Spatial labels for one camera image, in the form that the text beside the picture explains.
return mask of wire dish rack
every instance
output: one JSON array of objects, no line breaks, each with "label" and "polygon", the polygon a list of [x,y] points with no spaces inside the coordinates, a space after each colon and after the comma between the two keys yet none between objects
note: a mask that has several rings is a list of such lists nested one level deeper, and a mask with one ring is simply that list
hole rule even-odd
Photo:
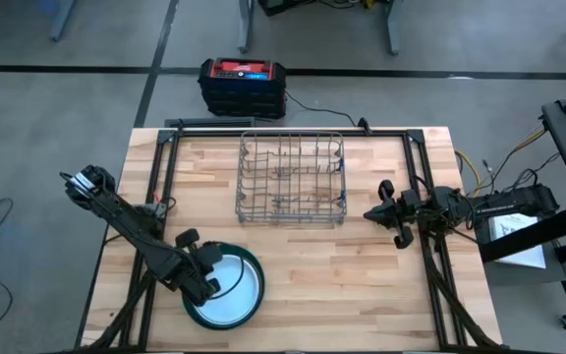
[{"label": "wire dish rack", "polygon": [[235,212],[240,222],[342,223],[344,139],[330,132],[245,132]]}]

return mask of gray floor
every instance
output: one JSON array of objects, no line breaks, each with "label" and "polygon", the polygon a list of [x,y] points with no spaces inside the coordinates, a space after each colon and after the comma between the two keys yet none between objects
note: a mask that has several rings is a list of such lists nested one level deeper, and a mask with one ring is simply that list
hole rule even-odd
[{"label": "gray floor", "polygon": [[[0,0],[0,64],[146,66],[168,0],[80,1],[63,40],[48,34],[51,1]],[[255,9],[255,57],[291,67],[566,72],[566,1],[405,2],[402,55],[385,53],[378,9],[307,6],[267,18]],[[181,0],[164,66],[238,56],[234,1]],[[196,77],[161,76],[145,125],[209,117]],[[0,198],[15,208],[0,232],[0,280],[15,296],[0,323],[0,353],[70,348],[77,334],[104,223],[69,202],[58,177],[86,164],[115,176],[125,156],[145,76],[0,74]],[[366,117],[373,126],[449,126],[456,148],[479,166],[496,164],[538,123],[540,106],[566,97],[566,81],[288,78],[288,90],[316,107]],[[289,102],[280,124],[346,126]],[[555,152],[549,136],[517,154],[499,185]],[[465,171],[467,189],[474,187]],[[566,207],[566,171],[539,174]],[[566,353],[566,313],[557,283],[491,287],[504,342]],[[6,298],[0,290],[0,311]]]}]

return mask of plate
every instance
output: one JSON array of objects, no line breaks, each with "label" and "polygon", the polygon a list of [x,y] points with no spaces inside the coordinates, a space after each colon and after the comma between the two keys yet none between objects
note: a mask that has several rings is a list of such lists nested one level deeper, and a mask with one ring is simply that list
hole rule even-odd
[{"label": "plate", "polygon": [[238,246],[220,245],[222,261],[213,265],[213,272],[206,279],[216,278],[220,291],[219,296],[233,285],[237,286],[219,299],[210,299],[203,306],[196,307],[186,301],[188,314],[200,325],[211,329],[230,329],[245,323],[256,311],[263,297],[263,272],[256,258]]}]

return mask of battery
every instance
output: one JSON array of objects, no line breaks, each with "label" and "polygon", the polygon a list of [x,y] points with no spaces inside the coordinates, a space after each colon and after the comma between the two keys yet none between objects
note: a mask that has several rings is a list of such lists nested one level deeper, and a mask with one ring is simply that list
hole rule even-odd
[{"label": "battery", "polygon": [[285,68],[270,61],[207,59],[198,83],[215,115],[278,119],[285,115]]}]

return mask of butcher block tabletop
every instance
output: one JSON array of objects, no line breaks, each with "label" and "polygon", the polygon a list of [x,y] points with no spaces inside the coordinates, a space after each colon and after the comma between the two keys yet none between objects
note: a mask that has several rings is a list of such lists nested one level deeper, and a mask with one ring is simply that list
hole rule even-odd
[{"label": "butcher block tabletop", "polygon": [[[448,128],[421,129],[434,184],[462,188]],[[144,202],[157,134],[158,129],[132,132],[118,189],[131,204]],[[215,240],[247,248],[265,274],[261,306],[235,329],[206,329],[188,316],[180,291],[157,284],[147,350],[437,350],[416,225],[412,245],[397,250],[394,230],[362,217],[380,204],[381,180],[393,182],[395,196],[410,188],[402,140],[344,138],[347,215],[342,224],[316,227],[240,224],[235,213],[239,147],[240,138],[180,139],[171,193],[176,206],[168,213],[165,241],[174,244],[176,235],[195,228],[201,243]],[[416,145],[413,149],[422,171]],[[169,147],[163,153],[158,196],[168,156]],[[464,225],[459,229],[473,236]],[[109,229],[106,237],[115,235]],[[460,301],[484,332],[501,342],[478,246],[455,236],[447,237],[447,245]],[[91,344],[124,304],[134,256],[123,237],[104,246],[81,345]],[[455,343],[445,302],[442,311]],[[135,321],[133,343],[139,329]]]}]

